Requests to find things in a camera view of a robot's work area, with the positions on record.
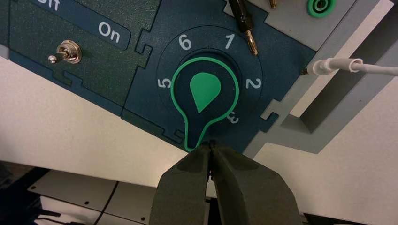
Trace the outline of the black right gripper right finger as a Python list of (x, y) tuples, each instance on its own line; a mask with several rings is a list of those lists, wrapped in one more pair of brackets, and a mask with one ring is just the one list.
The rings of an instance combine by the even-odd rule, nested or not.
[(275, 171), (230, 147), (213, 146), (212, 180), (223, 225), (300, 225), (293, 192)]

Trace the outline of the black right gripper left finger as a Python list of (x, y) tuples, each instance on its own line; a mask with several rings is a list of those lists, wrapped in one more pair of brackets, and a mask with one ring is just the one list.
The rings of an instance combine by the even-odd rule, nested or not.
[(202, 225), (211, 149), (204, 143), (187, 154), (160, 178), (149, 224)]

